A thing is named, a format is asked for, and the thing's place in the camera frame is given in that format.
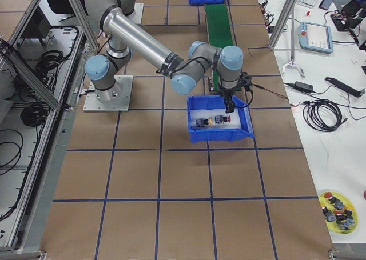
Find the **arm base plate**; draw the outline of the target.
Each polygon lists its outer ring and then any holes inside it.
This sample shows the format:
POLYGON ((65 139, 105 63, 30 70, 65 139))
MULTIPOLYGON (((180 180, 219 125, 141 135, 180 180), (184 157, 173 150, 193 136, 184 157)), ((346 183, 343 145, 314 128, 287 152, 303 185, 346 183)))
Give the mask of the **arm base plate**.
POLYGON ((89 89, 94 90, 87 93, 83 110, 85 112, 113 112, 129 111, 130 98, 133 88, 132 75, 115 75, 114 86, 105 91, 97 90, 91 81, 89 89))
POLYGON ((129 15, 129 19, 137 24, 140 25, 142 22, 142 15, 143 15, 143 10, 144 10, 144 4, 143 3, 136 3, 134 5, 134 11, 132 12, 131 15, 129 15))

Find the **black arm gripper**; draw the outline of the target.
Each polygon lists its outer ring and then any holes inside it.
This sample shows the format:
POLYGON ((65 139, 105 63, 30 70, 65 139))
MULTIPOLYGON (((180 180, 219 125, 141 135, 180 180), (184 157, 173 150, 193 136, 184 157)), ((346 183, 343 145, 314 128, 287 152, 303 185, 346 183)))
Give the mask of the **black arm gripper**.
POLYGON ((222 97, 224 98, 224 102, 225 102, 225 113, 226 114, 230 114, 233 113, 235 110, 235 102, 233 100, 233 96, 235 95, 237 88, 233 87, 233 88, 226 88, 221 86, 220 87, 220 93, 222 95, 222 97))

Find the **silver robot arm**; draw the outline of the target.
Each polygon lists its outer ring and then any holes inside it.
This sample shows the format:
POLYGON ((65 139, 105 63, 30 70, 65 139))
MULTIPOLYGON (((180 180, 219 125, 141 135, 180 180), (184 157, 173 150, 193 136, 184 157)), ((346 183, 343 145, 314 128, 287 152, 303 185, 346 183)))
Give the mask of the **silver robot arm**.
POLYGON ((208 69, 220 77, 219 91, 224 99, 226 112, 235 109, 233 96, 242 74, 244 53, 237 46, 223 49, 206 42, 195 41, 188 51, 188 61, 161 44, 153 36, 129 19, 136 0, 85 0, 90 19, 111 38, 139 53, 171 80, 173 90, 189 94, 208 69))

